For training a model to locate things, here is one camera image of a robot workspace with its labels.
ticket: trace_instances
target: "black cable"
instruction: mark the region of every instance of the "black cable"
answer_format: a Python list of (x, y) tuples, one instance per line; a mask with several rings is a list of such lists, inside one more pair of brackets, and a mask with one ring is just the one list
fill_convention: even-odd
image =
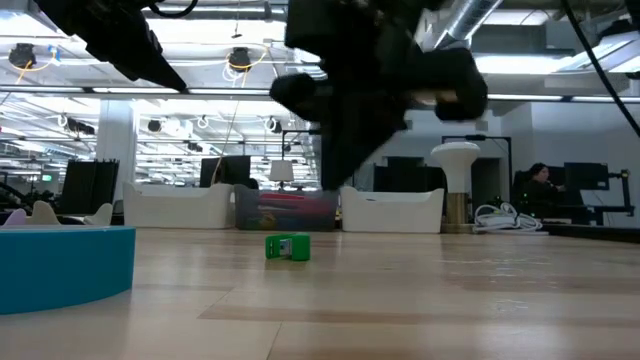
[(627, 121), (629, 122), (629, 125), (631, 125), (631, 127), (633, 128), (633, 131), (635, 131), (636, 135), (640, 137), (640, 126), (634, 120), (633, 115), (631, 115), (631, 113), (629, 112), (629, 109), (627, 109), (627, 107), (624, 105), (624, 103), (620, 99), (620, 96), (618, 96), (616, 89), (613, 88), (613, 85), (611, 85), (611, 82), (607, 78), (607, 74), (605, 74), (604, 70), (602, 69), (600, 62), (596, 57), (596, 54), (593, 53), (593, 49), (591, 49), (591, 45), (589, 45), (589, 41), (587, 40), (587, 37), (582, 32), (582, 29), (580, 29), (580, 24), (578, 23), (578, 19), (576, 19), (576, 15), (573, 13), (573, 10), (571, 9), (571, 5), (569, 5), (569, 0), (561, 0), (561, 1), (562, 1), (562, 7), (564, 8), (564, 11), (567, 13), (567, 17), (569, 18), (569, 22), (571, 22), (571, 26), (573, 27), (573, 30), (576, 32), (576, 35), (578, 35), (578, 39), (580, 39), (580, 43), (582, 43), (584, 50), (587, 52), (587, 55), (589, 55), (589, 59), (591, 60), (593, 67), (596, 69), (596, 73), (598, 73), (598, 76), (600, 77), (602, 84), (604, 85), (605, 88), (607, 88), (607, 91), (611, 95), (611, 98), (613, 98), (613, 101), (616, 103), (616, 105), (618, 105), (618, 108), (622, 112), (622, 115), (624, 115), (625, 119), (627, 119)]
[(156, 14), (158, 16), (161, 16), (163, 18), (179, 19), (179, 18), (182, 18), (182, 17), (185, 17), (185, 16), (189, 15), (191, 13), (191, 11), (193, 11), (193, 9), (196, 7), (196, 5), (198, 5), (198, 0), (191, 0), (191, 4), (189, 4), (189, 6), (187, 6), (186, 9), (180, 11), (179, 13), (174, 13), (174, 14), (169, 14), (169, 13), (161, 11), (160, 8), (158, 8), (158, 5), (156, 5), (156, 4), (149, 5), (149, 9), (151, 9), (151, 11), (154, 14)]

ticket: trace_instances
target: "ceiling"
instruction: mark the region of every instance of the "ceiling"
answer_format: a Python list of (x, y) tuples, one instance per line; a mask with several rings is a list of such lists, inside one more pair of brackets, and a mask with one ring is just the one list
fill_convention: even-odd
[[(186, 0), (171, 0), (162, 5), (184, 7), (188, 3)], [(314, 61), (313, 56), (293, 51), (283, 44), (285, 23), (279, 21), (283, 17), (277, 15), (283, 14), (280, 11), (284, 11), (286, 1), (270, 1), (275, 14), (270, 21), (260, 18), (248, 20), (253, 16), (251, 14), (260, 12), (263, 2), (240, 3), (201, 0), (200, 11), (180, 20), (156, 19), (150, 12), (144, 13), (162, 44), (165, 58), (190, 88), (268, 89), (275, 77), (286, 73), (305, 71), (322, 76), (319, 68), (304, 64)], [(588, 15), (591, 19), (585, 28), (592, 38), (611, 21), (624, 16), (619, 0), (591, 0), (586, 7), (582, 2), (575, 3), (581, 4), (576, 6), (578, 14)], [(68, 37), (49, 26), (37, 11), (34, 12), (33, 3), (25, 4), (25, 11), (15, 8), (0, 10), (0, 84), (92, 88), (155, 86), (143, 80), (131, 82), (113, 66), (95, 60), (86, 52), (86, 44), (81, 39)], [(239, 8), (243, 13), (236, 21)], [(425, 21), (436, 26), (446, 21), (448, 13), (448, 8), (445, 8), (439, 13), (426, 14)], [(619, 46), (617, 44), (622, 42), (618, 40), (611, 46)], [(38, 71), (22, 73), (21, 69), (9, 63), (9, 53), (16, 43), (35, 45), (37, 64), (34, 69)], [(229, 68), (226, 59), (234, 47), (249, 49), (254, 66), (246, 75)], [(613, 52), (603, 53), (602, 60), (610, 70), (631, 64), (625, 65), (628, 71), (640, 55), (640, 41), (625, 40), (620, 47), (616, 50), (622, 51), (616, 53), (624, 54), (614, 59)], [(550, 56), (550, 49), (563, 51), (554, 52), (561, 55)], [(473, 37), (472, 50), (492, 93), (604, 94), (592, 69), (581, 63), (582, 49), (557, 1), (504, 0)], [(620, 91), (629, 86), (623, 73), (611, 74), (611, 78)], [(137, 172), (138, 178), (145, 181), (193, 182), (199, 174), (200, 158), (220, 155), (224, 147), (226, 155), (254, 155), (253, 175), (266, 183), (269, 165), (263, 158), (279, 156), (279, 142), (282, 140), (281, 134), (268, 130), (270, 119), (279, 121), (285, 130), (308, 127), (307, 123), (293, 117), (279, 104), (264, 99), (235, 101), (216, 96), (182, 99), (128, 96), (140, 117)], [(5, 139), (2, 157), (15, 158), (9, 165), (5, 163), (0, 171), (16, 172), (34, 164), (61, 168), (71, 157), (94, 156), (95, 136), (72, 134), (61, 125), (64, 125), (65, 118), (71, 118), (99, 131), (100, 97), (101, 94), (0, 93), (0, 126)], [(149, 131), (151, 120), (164, 123), (164, 130)], [(428, 126), (414, 126), (414, 129), (412, 131), (429, 132)], [(6, 140), (11, 136), (25, 136), (37, 141)], [(203, 152), (188, 150), (181, 141), (184, 139), (201, 144)], [(312, 140), (308, 135), (300, 135), (295, 141), (287, 156), (299, 162), (296, 180), (313, 186), (317, 184), (317, 171)], [(170, 176), (166, 174), (181, 176), (173, 175), (173, 180), (169, 180)]]

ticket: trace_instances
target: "wooden floor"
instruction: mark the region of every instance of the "wooden floor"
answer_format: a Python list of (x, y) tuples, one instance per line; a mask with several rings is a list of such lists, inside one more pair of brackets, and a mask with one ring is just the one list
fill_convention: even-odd
[(0, 316), (0, 359), (640, 359), (638, 245), (313, 234), (293, 263), (264, 236), (140, 231), (133, 291)]

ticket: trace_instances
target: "black monitor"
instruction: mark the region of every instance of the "black monitor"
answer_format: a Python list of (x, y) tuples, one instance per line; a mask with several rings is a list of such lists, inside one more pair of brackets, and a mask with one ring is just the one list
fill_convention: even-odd
[[(220, 158), (202, 159), (200, 166), (200, 187), (211, 186), (213, 172)], [(251, 156), (225, 156), (218, 169), (219, 182), (224, 184), (249, 184), (251, 175)]]
[(609, 167), (596, 163), (565, 163), (565, 186), (569, 190), (609, 190)]

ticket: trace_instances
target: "duct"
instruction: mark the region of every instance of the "duct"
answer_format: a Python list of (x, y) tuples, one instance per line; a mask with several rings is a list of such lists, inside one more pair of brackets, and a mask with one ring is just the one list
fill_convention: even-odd
[[(158, 6), (164, 12), (179, 12), (184, 10), (185, 5), (171, 4), (164, 2)], [(150, 9), (142, 9), (147, 19), (164, 19), (163, 17), (153, 13)], [(287, 21), (287, 8), (284, 5), (270, 5), (265, 1), (264, 6), (247, 5), (240, 3), (237, 6), (216, 6), (216, 5), (199, 5), (193, 11), (181, 18), (186, 20), (259, 20), (259, 21)]]
[(456, 44), (471, 46), (471, 37), (502, 0), (456, 0), (452, 15), (441, 30), (425, 40), (426, 47), (443, 49)]

